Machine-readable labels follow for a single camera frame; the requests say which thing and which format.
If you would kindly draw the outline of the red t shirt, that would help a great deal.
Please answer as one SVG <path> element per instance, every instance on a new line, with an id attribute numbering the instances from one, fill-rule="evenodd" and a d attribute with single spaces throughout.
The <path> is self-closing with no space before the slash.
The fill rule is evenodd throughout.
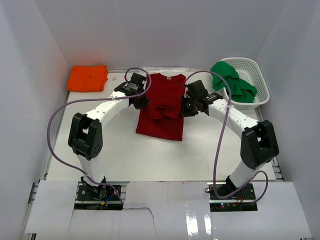
<path id="1" fill-rule="evenodd" d="M 181 97 L 185 94 L 186 76 L 165 76 L 161 73 L 150 76 L 151 87 L 146 92 L 149 104 L 140 110 L 135 132 L 148 137 L 182 141 L 184 118 L 181 116 Z"/>

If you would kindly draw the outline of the green t shirt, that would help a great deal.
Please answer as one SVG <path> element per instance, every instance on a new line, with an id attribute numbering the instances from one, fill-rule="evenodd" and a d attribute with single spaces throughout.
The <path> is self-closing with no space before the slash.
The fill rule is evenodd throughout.
<path id="1" fill-rule="evenodd" d="M 257 89 L 240 78 L 234 67 L 225 61 L 219 61 L 210 69 L 220 75 L 227 82 L 231 90 L 231 99 L 238 103 L 253 103 L 257 94 Z"/>

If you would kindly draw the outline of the white plastic laundry basket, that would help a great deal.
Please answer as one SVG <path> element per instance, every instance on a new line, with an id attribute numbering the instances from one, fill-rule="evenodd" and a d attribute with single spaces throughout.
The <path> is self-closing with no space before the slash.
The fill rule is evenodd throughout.
<path id="1" fill-rule="evenodd" d="M 257 94 L 253 103 L 242 103 L 231 101 L 234 108 L 238 110 L 256 109 L 266 104 L 270 99 L 270 93 L 260 70 L 259 65 L 252 59 L 246 57 L 228 57 L 221 61 L 232 66 L 238 73 L 239 77 L 256 88 Z"/>

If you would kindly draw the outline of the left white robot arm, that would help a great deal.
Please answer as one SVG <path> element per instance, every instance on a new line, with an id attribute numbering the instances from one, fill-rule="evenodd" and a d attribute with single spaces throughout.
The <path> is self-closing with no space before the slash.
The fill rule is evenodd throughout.
<path id="1" fill-rule="evenodd" d="M 84 171 L 81 183 L 94 199 L 102 199 L 107 190 L 106 178 L 100 168 L 98 155 L 103 148 L 103 128 L 120 111 L 134 105 L 145 108 L 149 100 L 145 91 L 151 86 L 151 76 L 133 73 L 129 81 L 118 85 L 109 100 L 82 114 L 76 113 L 71 122 L 68 145 L 80 161 Z"/>

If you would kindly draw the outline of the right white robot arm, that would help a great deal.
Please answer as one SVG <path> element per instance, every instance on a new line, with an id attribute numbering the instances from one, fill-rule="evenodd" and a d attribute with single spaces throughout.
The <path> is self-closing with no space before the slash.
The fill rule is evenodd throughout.
<path id="1" fill-rule="evenodd" d="M 261 168 L 279 153 L 279 146 L 273 124 L 250 118 L 231 107 L 218 93 L 209 93 L 201 80 L 185 85 L 185 95 L 181 97 L 181 116 L 193 117 L 204 113 L 222 123 L 222 130 L 232 130 L 240 139 L 241 161 L 235 170 L 226 177 L 225 184 L 214 182 L 206 192 L 218 199 L 238 199 Z"/>

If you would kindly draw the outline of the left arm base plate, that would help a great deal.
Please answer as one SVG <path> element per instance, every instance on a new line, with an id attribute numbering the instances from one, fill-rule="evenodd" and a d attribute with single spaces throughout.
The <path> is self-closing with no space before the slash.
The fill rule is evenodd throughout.
<path id="1" fill-rule="evenodd" d="M 123 205 L 120 202 L 116 192 L 106 187 L 102 191 L 102 196 L 94 195 L 94 192 L 89 190 L 83 184 L 79 184 L 74 202 L 75 210 L 90 210 L 90 211 L 121 211 Z"/>

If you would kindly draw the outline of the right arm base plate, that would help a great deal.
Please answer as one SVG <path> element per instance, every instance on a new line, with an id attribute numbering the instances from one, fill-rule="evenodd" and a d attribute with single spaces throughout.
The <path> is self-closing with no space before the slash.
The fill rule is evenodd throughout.
<path id="1" fill-rule="evenodd" d="M 220 199 L 215 195 L 212 184 L 209 184 L 204 191 L 209 194 L 209 206 L 212 213 L 256 212 L 258 210 L 257 204 L 251 203 L 256 200 L 255 190 L 251 183 L 236 195 L 226 199 Z"/>

